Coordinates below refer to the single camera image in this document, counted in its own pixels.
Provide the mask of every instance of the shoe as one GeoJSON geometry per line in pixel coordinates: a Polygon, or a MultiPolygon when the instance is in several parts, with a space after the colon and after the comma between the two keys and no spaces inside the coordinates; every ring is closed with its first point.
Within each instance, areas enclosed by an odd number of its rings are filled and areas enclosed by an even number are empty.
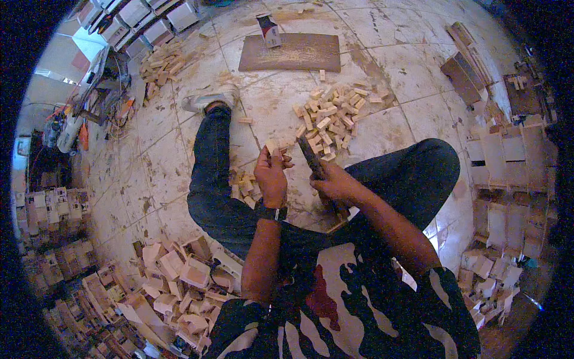
{"type": "Polygon", "coordinates": [[[239,100],[239,87],[233,84],[226,84],[219,88],[221,91],[211,95],[191,95],[181,101],[181,108],[185,111],[205,113],[205,108],[212,102],[225,102],[231,110],[235,108],[239,100]]]}

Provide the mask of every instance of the dark pants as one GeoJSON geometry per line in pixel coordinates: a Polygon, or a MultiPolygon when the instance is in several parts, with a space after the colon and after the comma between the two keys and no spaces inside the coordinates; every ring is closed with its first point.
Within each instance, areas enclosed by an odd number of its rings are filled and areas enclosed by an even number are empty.
{"type": "MultiPolygon", "coordinates": [[[[189,214],[203,230],[245,259],[258,216],[248,205],[230,197],[230,121],[231,110],[222,107],[210,110],[203,119],[193,148],[195,165],[187,202],[189,214]]],[[[460,164],[449,144],[429,138],[388,155],[359,162],[347,167],[346,171],[422,231],[454,188],[460,164]]],[[[362,213],[329,235],[284,222],[281,257],[313,256],[319,250],[347,242],[359,245],[379,259],[390,257],[384,242],[362,213]]]]}

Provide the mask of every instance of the forearm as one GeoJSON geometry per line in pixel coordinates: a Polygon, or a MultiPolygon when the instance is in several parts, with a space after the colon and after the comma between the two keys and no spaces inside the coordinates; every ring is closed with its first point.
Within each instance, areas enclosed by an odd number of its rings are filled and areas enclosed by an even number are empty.
{"type": "Polygon", "coordinates": [[[281,223],[260,219],[241,275],[243,298],[268,303],[275,285],[281,247],[281,223]]]}
{"type": "Polygon", "coordinates": [[[439,267],[440,260],[427,237],[388,203],[362,186],[353,202],[386,240],[392,255],[413,276],[439,267]]]}

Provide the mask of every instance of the dark wooden plank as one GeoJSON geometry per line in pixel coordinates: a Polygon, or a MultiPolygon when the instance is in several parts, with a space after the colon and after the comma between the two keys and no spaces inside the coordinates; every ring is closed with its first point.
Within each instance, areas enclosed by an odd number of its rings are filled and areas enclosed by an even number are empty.
{"type": "Polygon", "coordinates": [[[268,49],[261,35],[246,36],[239,71],[325,70],[341,72],[339,37],[280,34],[281,46],[268,49]]]}

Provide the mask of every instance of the dirty floor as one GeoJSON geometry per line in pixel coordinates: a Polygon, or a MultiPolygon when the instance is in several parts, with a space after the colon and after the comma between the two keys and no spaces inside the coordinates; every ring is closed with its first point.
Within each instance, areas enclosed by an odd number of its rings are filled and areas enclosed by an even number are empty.
{"type": "MultiPolygon", "coordinates": [[[[446,267],[458,273],[460,254],[472,236],[472,180],[465,137],[475,122],[454,92],[440,66],[457,49],[445,26],[463,22],[474,35],[480,55],[497,82],[494,99],[510,111],[503,74],[514,73],[519,60],[506,32],[471,0],[401,1],[335,0],[298,14],[301,4],[259,0],[236,2],[193,31],[187,31],[185,51],[192,60],[177,80],[140,108],[120,139],[105,140],[103,129],[90,123],[90,150],[82,153],[85,185],[92,191],[91,236],[101,260],[116,259],[129,279],[142,279],[130,265],[131,245],[169,239],[182,241],[203,234],[188,214],[186,195],[195,162],[193,143],[201,117],[181,109],[189,94],[209,93],[232,82],[241,89],[234,118],[254,123],[231,124],[231,164],[254,168],[262,144],[269,138],[292,136],[301,121],[292,111],[318,85],[317,71],[238,72],[246,35],[259,33],[255,15],[271,12],[283,32],[339,36],[341,73],[327,72],[327,83],[360,80],[389,88],[398,101],[388,109],[369,104],[349,154],[342,165],[399,150],[429,137],[446,140],[460,158],[457,196],[451,195],[425,234],[446,267]]],[[[288,221],[325,231],[332,222],[321,213],[318,197],[308,184],[310,170],[300,150],[292,149],[295,167],[289,181],[288,221]]]]}

